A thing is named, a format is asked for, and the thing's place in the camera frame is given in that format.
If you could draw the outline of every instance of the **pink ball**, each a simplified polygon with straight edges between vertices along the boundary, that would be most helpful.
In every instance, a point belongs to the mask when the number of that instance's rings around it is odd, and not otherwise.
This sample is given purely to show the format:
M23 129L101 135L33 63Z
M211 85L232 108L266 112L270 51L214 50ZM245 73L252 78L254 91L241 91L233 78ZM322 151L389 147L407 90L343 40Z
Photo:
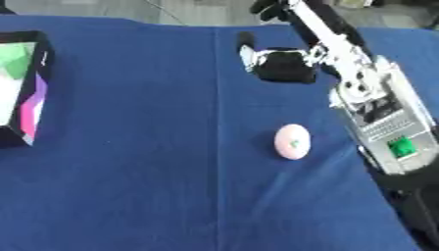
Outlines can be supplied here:
M311 149L310 133L301 125L285 125L277 132L274 146L284 158L302 159Z

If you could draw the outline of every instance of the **table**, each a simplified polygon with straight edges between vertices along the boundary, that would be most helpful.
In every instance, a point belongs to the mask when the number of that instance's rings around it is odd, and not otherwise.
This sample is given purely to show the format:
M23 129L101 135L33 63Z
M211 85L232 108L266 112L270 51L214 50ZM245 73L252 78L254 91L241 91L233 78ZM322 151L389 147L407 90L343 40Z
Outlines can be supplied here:
M43 30L57 51L35 147L0 151L0 250L416 250L328 108L334 79L272 84L243 70L238 31L302 47L288 26L0 24ZM438 35L362 33L439 114ZM313 136L302 161L273 152L290 123Z

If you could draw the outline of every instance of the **background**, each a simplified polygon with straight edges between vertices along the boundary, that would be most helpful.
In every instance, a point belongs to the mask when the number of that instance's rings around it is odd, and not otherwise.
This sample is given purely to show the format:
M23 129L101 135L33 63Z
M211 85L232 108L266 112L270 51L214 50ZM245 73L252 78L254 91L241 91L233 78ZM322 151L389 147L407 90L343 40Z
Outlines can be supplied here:
M435 0L384 0L379 8L337 11L356 26L424 27L438 11ZM165 25L259 25L248 13L254 0L6 0L19 14L118 17Z

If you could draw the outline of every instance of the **wire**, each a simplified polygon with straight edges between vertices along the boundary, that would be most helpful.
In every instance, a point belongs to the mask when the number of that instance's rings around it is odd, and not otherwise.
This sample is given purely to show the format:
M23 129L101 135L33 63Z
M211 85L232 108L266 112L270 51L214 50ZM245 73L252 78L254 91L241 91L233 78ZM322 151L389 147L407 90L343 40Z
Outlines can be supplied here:
M177 22L179 22L181 25L187 25L185 22L183 22L181 19L179 19L176 15L174 15L173 13L171 13L170 11L168 11L167 9L165 9L163 6L160 6L158 4L155 4L153 2L151 2L150 0L143 0L145 1L145 3L148 3L149 5L152 5L154 7L156 7L157 9L163 11L166 15L170 16L171 18L173 18L174 20L176 20Z

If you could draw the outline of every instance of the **black box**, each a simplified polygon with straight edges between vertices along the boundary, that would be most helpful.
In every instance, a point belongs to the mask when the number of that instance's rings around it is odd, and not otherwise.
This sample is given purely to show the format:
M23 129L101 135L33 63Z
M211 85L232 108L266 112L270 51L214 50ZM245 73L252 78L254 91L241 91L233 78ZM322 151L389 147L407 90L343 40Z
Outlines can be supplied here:
M44 33L0 33L0 147L32 145L55 53Z

